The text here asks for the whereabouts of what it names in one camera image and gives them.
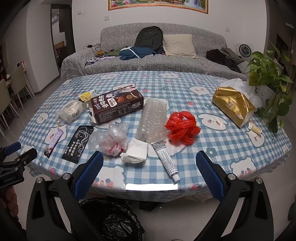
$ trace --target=blue and white tablecloth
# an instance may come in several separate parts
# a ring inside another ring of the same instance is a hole
[[[285,162],[292,145],[283,129],[271,133],[255,114],[252,121],[261,128],[258,136],[247,128],[239,129],[224,113],[211,103],[212,95],[225,81],[214,76],[196,73],[135,71],[83,76],[63,83],[38,109],[19,141],[19,154],[34,147],[38,157],[30,165],[31,175],[46,174],[58,178],[72,173],[78,166],[61,158],[79,125],[90,125],[88,112],[75,122],[64,125],[60,138],[50,158],[44,151],[57,131],[56,112],[78,95],[96,89],[98,94],[117,89],[119,85],[134,84],[145,98],[159,98],[167,102],[168,116],[186,110],[196,116],[201,132],[192,146],[173,145],[167,138],[166,145],[176,162],[181,178],[178,184],[168,176],[155,151],[149,146],[144,163],[124,164],[120,157],[104,155],[104,166],[93,183],[92,192],[125,199],[167,202],[182,196],[208,193],[208,188],[196,167],[195,156],[204,150],[212,162],[221,165],[227,173],[252,179],[264,172],[272,172]],[[111,121],[130,123],[128,138],[135,137],[141,111]],[[107,129],[109,123],[96,126]],[[93,153],[86,146],[79,164],[85,163]]]

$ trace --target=pillow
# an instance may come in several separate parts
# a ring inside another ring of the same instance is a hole
[[[198,58],[194,50],[191,34],[164,34],[163,49],[166,55],[169,56]]]

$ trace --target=purple stick packet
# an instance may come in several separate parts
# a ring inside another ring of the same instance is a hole
[[[59,139],[61,138],[61,136],[63,134],[64,134],[64,131],[62,129],[57,130],[57,133],[54,135],[52,141],[50,142],[50,144],[46,148],[44,155],[46,155],[48,158],[50,157],[52,150],[54,149],[55,145],[57,144],[57,142],[59,141]]]

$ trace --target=gray sofa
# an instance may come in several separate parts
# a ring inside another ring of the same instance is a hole
[[[226,47],[223,36],[200,28],[172,23],[129,23],[104,28],[101,32],[101,49],[118,49],[122,46],[133,46],[142,28],[159,26],[163,34],[192,34],[198,59],[182,56],[166,56],[157,54],[142,59],[120,60],[119,57],[98,61],[86,65],[86,61],[95,56],[92,49],[74,53],[62,63],[62,80],[74,77],[120,71],[177,71],[208,74],[217,77],[247,80],[247,62],[239,64],[242,74],[230,70],[228,67],[206,59],[206,52],[212,49]]]

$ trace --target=black wet wipe packet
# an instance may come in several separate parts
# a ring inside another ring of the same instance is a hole
[[[62,155],[62,159],[78,164],[82,152],[93,131],[93,126],[79,126]]]

